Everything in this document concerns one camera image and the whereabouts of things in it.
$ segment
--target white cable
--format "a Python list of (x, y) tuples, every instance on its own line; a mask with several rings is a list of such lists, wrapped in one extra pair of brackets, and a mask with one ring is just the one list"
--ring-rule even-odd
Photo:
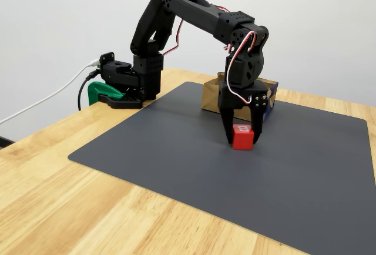
[(233, 94), (233, 95), (236, 95), (237, 97), (239, 97), (245, 104), (249, 104), (251, 103), (252, 101), (252, 97), (250, 96), (249, 97), (249, 101), (246, 101), (244, 98), (242, 98), (238, 93), (234, 92), (231, 87), (230, 87), (230, 83), (229, 83), (229, 73), (230, 73), (230, 68), (234, 62), (234, 60), (236, 59), (238, 53), (240, 52), (240, 50), (242, 49), (243, 45), (246, 43), (246, 41), (248, 40), (248, 38), (253, 35), (253, 40), (252, 40), (252, 44), (251, 44), (251, 47), (248, 49), (248, 52), (250, 52), (254, 46), (254, 43), (256, 42), (256, 36), (257, 36), (257, 33), (254, 32), (254, 31), (250, 31), (246, 37), (243, 39), (243, 41), (241, 42), (239, 48), (236, 50), (234, 56), (233, 56), (233, 59), (231, 59), (231, 62), (229, 64), (229, 68), (227, 69), (227, 76), (226, 76), (226, 81), (227, 81), (227, 85), (229, 86), (229, 91)]
[(1, 120), (0, 121), (0, 125), (3, 124), (3, 123), (5, 123), (6, 121), (9, 121), (9, 120), (13, 119), (14, 117), (20, 115), (21, 113), (24, 113), (25, 111), (27, 111), (27, 110), (35, 107), (36, 105), (41, 104), (42, 102), (46, 101), (47, 99), (50, 99), (51, 97), (57, 95), (59, 92), (61, 92), (67, 86), (69, 86), (86, 68), (88, 68), (88, 67), (97, 67), (98, 65), (100, 65), (99, 59), (93, 60), (88, 65), (86, 65), (85, 67), (83, 67), (65, 86), (63, 86), (62, 88), (58, 89), (56, 92), (52, 93), (51, 95), (47, 96), (46, 98), (43, 98), (42, 100), (40, 100), (38, 102), (35, 102), (33, 105), (30, 105), (30, 106), (26, 107), (25, 109), (22, 109), (21, 111), (19, 111), (17, 113), (14, 113), (13, 115), (9, 116), (8, 118), (5, 118), (4, 120)]

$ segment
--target dark gray mat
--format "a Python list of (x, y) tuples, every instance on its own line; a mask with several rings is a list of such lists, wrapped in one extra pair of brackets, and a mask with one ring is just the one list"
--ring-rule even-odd
[(307, 253), (376, 254), (364, 120), (277, 101), (254, 149), (235, 151), (201, 95), (184, 83), (69, 159)]

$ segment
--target red cube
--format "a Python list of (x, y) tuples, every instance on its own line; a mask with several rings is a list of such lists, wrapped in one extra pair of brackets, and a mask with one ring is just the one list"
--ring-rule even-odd
[(254, 133), (250, 125), (233, 125), (233, 149), (252, 150)]

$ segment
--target robotic arm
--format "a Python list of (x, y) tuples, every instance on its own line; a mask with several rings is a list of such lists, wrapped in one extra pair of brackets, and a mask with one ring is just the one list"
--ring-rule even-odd
[[(263, 69), (262, 48), (268, 38), (268, 30), (255, 25), (254, 18), (241, 11), (224, 12), (205, 0), (150, 0), (130, 44), (134, 54), (133, 67), (128, 63), (116, 62), (113, 53), (102, 55), (102, 78), (107, 85), (132, 96), (132, 100), (141, 105), (146, 99), (156, 99), (163, 70), (160, 51), (165, 48), (172, 33), (175, 16), (229, 46), (225, 79), (220, 82), (218, 97), (227, 140), (229, 143), (233, 140), (234, 109), (247, 105), (251, 110), (256, 143), (262, 131), (267, 105), (267, 87), (256, 79)], [(120, 106), (121, 103), (118, 101), (112, 107), (128, 108), (126, 103)]]

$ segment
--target brown box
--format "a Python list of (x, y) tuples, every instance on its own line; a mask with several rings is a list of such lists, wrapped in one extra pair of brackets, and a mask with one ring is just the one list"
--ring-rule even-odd
[[(218, 73), (217, 78), (210, 80), (204, 83), (204, 88), (202, 92), (202, 100), (201, 100), (201, 108), (204, 110), (217, 112), (219, 113), (218, 109), (218, 91), (219, 91), (219, 82), (223, 80), (224, 73)], [(268, 107), (266, 113), (264, 114), (264, 122), (268, 117), (269, 113), (274, 107), (274, 101), (276, 99), (276, 93), (278, 88), (278, 82), (273, 80), (267, 80), (258, 78), (258, 80), (264, 82), (267, 87), (269, 88), (267, 92), (268, 97)], [(251, 113), (249, 107), (245, 106), (242, 109), (234, 111), (234, 117), (239, 118), (241, 120), (250, 121)]]

